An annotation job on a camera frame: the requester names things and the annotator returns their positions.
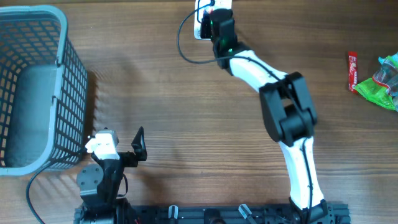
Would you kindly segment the red coffee stick sachet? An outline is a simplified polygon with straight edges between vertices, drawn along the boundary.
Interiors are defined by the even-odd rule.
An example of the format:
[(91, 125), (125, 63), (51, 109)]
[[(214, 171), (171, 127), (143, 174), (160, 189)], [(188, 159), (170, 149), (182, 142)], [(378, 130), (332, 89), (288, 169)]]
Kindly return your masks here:
[(358, 54), (356, 52), (348, 52), (348, 64), (348, 88), (352, 93), (358, 94), (358, 91), (355, 89), (358, 84)]

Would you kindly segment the green candy bag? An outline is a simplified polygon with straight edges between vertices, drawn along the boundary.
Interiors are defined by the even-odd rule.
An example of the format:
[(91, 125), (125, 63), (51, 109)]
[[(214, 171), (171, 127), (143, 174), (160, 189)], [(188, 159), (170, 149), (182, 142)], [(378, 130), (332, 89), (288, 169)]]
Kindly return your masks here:
[(379, 57), (380, 69), (355, 89), (366, 100), (388, 110), (397, 111), (397, 64), (391, 58)]

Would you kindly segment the teal tissue pack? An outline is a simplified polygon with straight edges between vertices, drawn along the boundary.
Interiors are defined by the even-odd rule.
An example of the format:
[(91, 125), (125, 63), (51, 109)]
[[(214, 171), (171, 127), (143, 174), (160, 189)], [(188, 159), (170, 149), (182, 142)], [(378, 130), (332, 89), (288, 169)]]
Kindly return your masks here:
[(398, 64), (398, 53), (394, 54), (392, 57), (393, 61)]

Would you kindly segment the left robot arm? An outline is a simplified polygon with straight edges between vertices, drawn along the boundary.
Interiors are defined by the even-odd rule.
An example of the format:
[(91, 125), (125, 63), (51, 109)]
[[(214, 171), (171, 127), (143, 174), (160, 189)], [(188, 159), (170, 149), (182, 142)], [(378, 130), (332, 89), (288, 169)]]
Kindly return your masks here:
[(85, 149), (95, 161), (82, 168), (76, 178), (83, 203), (75, 209), (74, 224), (120, 223), (138, 224), (140, 218), (119, 193), (121, 182), (128, 187), (124, 169), (137, 167), (147, 160), (144, 128), (140, 127), (131, 146), (132, 152), (118, 152), (119, 143), (115, 130), (103, 129), (88, 137)]

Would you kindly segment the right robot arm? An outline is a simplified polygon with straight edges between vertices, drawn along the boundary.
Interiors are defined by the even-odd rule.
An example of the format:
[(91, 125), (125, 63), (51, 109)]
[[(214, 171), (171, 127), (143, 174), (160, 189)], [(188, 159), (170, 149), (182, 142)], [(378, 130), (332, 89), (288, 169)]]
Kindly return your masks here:
[(264, 126), (284, 154), (290, 179), (290, 203), (302, 222), (327, 215), (313, 159), (317, 113), (299, 72), (287, 74), (263, 62), (238, 41), (230, 9), (204, 11), (200, 37), (210, 39), (220, 68), (246, 82), (259, 94)]

